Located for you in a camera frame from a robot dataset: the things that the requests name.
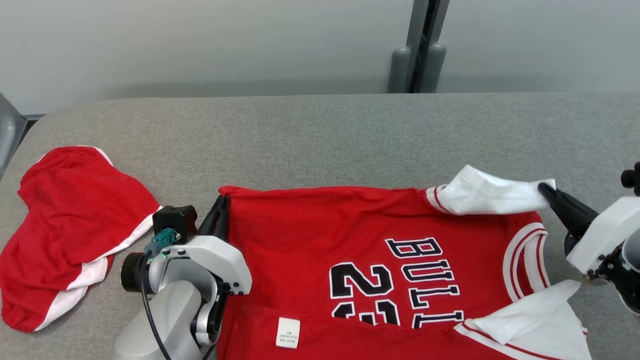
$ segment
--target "gray tablecloth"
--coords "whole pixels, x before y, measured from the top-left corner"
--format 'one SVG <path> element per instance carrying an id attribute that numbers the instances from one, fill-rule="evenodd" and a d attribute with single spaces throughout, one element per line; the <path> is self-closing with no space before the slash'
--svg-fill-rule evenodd
<path id="1" fill-rule="evenodd" d="M 24 219 L 25 171 L 54 147 L 104 149 L 161 204 L 193 204 L 201 217 L 218 186 L 292 188 L 355 184 L 430 186 L 465 164 L 497 176 L 554 177 L 603 210 L 621 195 L 620 173 L 640 161 L 640 95 L 451 94 L 129 99 L 42 119 L 0 182 L 0 246 Z M 550 211 L 545 248 L 552 282 L 580 279 L 563 257 L 564 229 Z M 130 250 L 141 250 L 148 236 Z M 114 269 L 71 312 L 23 334 L 0 324 L 1 359 L 107 359 L 142 309 Z M 609 286 L 583 287 L 571 303 L 589 329 L 594 359 L 640 357 L 640 324 Z"/>

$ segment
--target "robotic arm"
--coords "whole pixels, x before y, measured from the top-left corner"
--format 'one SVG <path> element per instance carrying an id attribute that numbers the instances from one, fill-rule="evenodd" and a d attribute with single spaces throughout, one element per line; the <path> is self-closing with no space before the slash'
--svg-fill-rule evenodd
<path id="1" fill-rule="evenodd" d="M 141 292 L 145 309 L 116 339 L 114 360 L 196 360 L 207 348 L 204 358 L 211 353 L 227 297 L 247 294 L 252 285 L 244 257 L 225 241 L 228 205 L 228 197 L 219 197 L 198 230 L 193 206 L 154 214 L 158 243 L 148 248 L 157 251 L 145 248 L 122 263 L 122 286 Z M 167 232 L 174 236 L 163 242 Z M 147 301 L 148 293 L 156 296 Z"/>
<path id="2" fill-rule="evenodd" d="M 567 260 L 586 280 L 610 282 L 640 318 L 640 162 L 622 173 L 621 182 L 636 196 L 620 198 L 601 214 L 544 183 L 538 190 L 568 230 Z"/>

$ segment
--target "white panel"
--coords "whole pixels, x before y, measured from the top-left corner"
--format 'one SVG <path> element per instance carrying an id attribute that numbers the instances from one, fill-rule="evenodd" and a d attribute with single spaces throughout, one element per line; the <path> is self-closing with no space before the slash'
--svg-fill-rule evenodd
<path id="1" fill-rule="evenodd" d="M 640 90 L 640 1 L 451 1 L 438 92 Z"/>
<path id="2" fill-rule="evenodd" d="M 0 92 L 91 99 L 384 92 L 411 0 L 4 0 Z"/>

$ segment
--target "red stripe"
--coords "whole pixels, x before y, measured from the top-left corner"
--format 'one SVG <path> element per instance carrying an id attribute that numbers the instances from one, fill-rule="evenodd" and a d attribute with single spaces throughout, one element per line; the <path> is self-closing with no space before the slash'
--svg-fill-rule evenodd
<path id="1" fill-rule="evenodd" d="M 545 278 L 545 274 L 543 274 L 542 272 L 542 255 L 540 252 L 540 247 L 542 246 L 542 238 L 544 237 L 544 234 L 540 234 L 540 237 L 538 238 L 538 246 L 536 247 L 536 259 L 538 260 L 538 273 L 540 274 L 540 279 L 542 279 L 542 285 L 545 286 L 545 288 L 549 287 L 549 283 L 547 282 L 547 279 Z"/>
<path id="2" fill-rule="evenodd" d="M 494 339 L 492 339 L 492 338 L 491 338 L 491 336 L 489 336 L 489 335 L 487 335 L 487 334 L 485 334 L 485 333 L 483 333 L 483 332 L 481 332 L 481 331 L 479 331 L 479 330 L 471 329 L 471 328 L 470 328 L 469 326 L 467 326 L 465 323 L 462 323 L 462 326 L 463 326 L 465 329 L 469 330 L 469 331 L 473 331 L 473 332 L 475 332 L 476 334 L 480 334 L 480 335 L 484 336 L 485 338 L 487 338 L 487 339 L 489 339 L 489 340 L 491 340 L 491 341 L 495 341 Z M 544 355 L 536 354 L 535 352 L 531 352 L 531 351 L 525 350 L 525 349 L 523 349 L 523 348 L 519 348 L 519 347 L 513 346 L 513 345 L 508 344 L 508 343 L 507 343 L 507 344 L 504 344 L 503 346 L 510 347 L 510 348 L 512 348 L 513 350 L 517 350 L 517 351 L 519 351 L 519 352 L 523 352 L 523 353 L 525 353 L 525 354 L 527 354 L 527 355 L 531 355 L 531 356 L 539 357 L 540 359 L 545 359 L 545 360 L 561 360 L 561 359 L 558 359 L 558 358 L 556 358 L 556 357 L 550 357 L 550 356 L 544 356 Z"/>
<path id="3" fill-rule="evenodd" d="M 442 208 L 442 210 L 444 212 L 446 212 L 447 214 L 450 214 L 449 210 L 447 210 L 447 208 L 442 206 L 442 204 L 440 203 L 440 200 L 438 200 L 438 187 L 437 186 L 435 188 L 433 188 L 433 197 L 436 199 L 436 202 Z"/>
<path id="4" fill-rule="evenodd" d="M 526 234 L 522 239 L 520 239 L 518 241 L 518 243 L 516 244 L 516 247 L 513 250 L 513 255 L 511 255 L 511 271 L 509 273 L 510 277 L 511 277 L 511 286 L 513 287 L 513 291 L 516 293 L 516 296 L 518 297 L 518 299 L 522 299 L 522 297 L 518 294 L 518 290 L 516 289 L 516 281 L 515 278 L 513 276 L 513 270 L 517 267 L 517 263 L 515 262 L 516 259 L 516 254 L 518 254 L 518 248 L 520 247 L 520 244 L 522 244 L 523 241 L 525 241 L 528 237 L 531 236 L 531 234 L 535 233 L 536 231 L 544 231 L 545 229 L 540 227 L 538 229 L 532 230 L 531 232 L 529 232 L 528 234 Z"/>

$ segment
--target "clothing tag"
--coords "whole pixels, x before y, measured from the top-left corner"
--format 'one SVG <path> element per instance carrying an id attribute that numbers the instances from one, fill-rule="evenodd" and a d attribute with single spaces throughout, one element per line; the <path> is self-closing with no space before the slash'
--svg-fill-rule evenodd
<path id="1" fill-rule="evenodd" d="M 300 320 L 280 318 L 278 321 L 278 333 L 276 334 L 276 346 L 298 348 L 299 335 Z"/>

